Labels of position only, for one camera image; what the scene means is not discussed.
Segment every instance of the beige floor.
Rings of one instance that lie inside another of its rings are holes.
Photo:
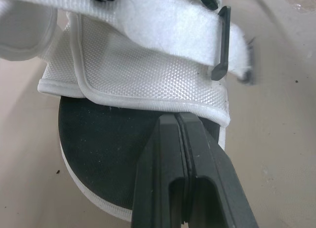
[[[255,0],[226,0],[246,38],[256,38],[259,66],[255,86],[228,78],[226,152],[260,227],[314,228],[316,3],[263,1],[272,15]],[[90,203],[68,174],[59,100],[37,92],[44,68],[39,59],[0,60],[0,227],[129,227]]]

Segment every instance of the white fabric padding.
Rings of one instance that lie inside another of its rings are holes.
[[[39,80],[38,91],[57,96],[84,98],[75,74],[69,25],[65,28],[56,48],[42,79]]]
[[[0,0],[0,58],[22,61],[46,52],[56,21],[52,7]]]
[[[197,0],[24,0],[85,14],[107,22],[142,47],[208,66],[219,63],[220,18]],[[249,68],[240,29],[231,25],[229,71]]]
[[[229,124],[225,80],[207,66],[142,48],[106,23],[70,14],[76,77],[89,100],[130,109],[192,112]]]

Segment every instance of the floor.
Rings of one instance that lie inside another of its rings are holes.
[[[254,86],[228,77],[226,152],[259,227],[314,228],[316,2],[224,3],[246,38],[255,38],[256,63]],[[0,59],[0,226],[129,227],[94,206],[68,174],[58,140],[59,99],[37,92],[44,68],[37,58]]]

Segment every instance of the woven white fabric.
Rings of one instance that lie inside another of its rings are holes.
[[[70,14],[71,48],[82,93],[91,101],[131,109],[192,112],[226,127],[225,80],[207,66],[142,48],[106,23]]]
[[[84,98],[75,74],[69,25],[65,28],[56,48],[42,79],[39,80],[38,91],[57,96]]]

